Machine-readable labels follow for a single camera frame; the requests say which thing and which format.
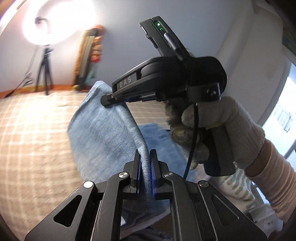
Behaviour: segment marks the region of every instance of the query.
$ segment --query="white work glove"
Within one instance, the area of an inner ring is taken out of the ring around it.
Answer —
[[[209,129],[225,125],[234,161],[240,169],[247,168],[255,161],[262,149],[265,134],[237,101],[231,97],[223,97],[220,101],[199,103],[198,111],[199,128]],[[165,114],[172,139],[185,150],[189,150],[194,127],[193,105],[181,115],[174,106],[166,104]],[[202,136],[199,135],[191,169],[194,169],[199,161],[208,159],[207,147],[201,141]]]

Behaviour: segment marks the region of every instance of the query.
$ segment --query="beige carpet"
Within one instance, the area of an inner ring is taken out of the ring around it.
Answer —
[[[85,96],[61,91],[0,100],[0,214],[20,240],[82,183],[66,130]],[[163,103],[128,106],[138,124],[167,127]]]

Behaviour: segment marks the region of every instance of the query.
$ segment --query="pink sleeve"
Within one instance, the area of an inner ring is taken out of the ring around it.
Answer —
[[[275,146],[271,146],[271,156],[264,170],[249,178],[270,202],[276,216],[286,223],[296,207],[296,173]]]

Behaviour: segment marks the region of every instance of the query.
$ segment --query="wooden baseboard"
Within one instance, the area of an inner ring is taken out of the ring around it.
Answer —
[[[72,90],[72,85],[54,85],[54,88],[51,91],[70,91],[70,90]],[[11,91],[12,90],[0,92],[0,99],[3,99],[4,96],[6,96]],[[30,86],[30,87],[17,89],[13,93],[13,95],[28,94],[28,93],[33,93],[34,91],[35,91],[35,86]],[[39,86],[38,92],[43,92],[43,91],[45,91],[45,87],[43,85]]]

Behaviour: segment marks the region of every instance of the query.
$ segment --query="window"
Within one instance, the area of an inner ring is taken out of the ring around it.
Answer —
[[[279,153],[288,158],[291,154],[289,150],[296,140],[296,67],[294,65],[291,66],[283,91],[263,129],[266,138],[272,141]]]
[[[296,170],[296,146],[294,144],[294,148],[291,151],[291,154],[288,156],[287,161],[291,164],[291,166]]]

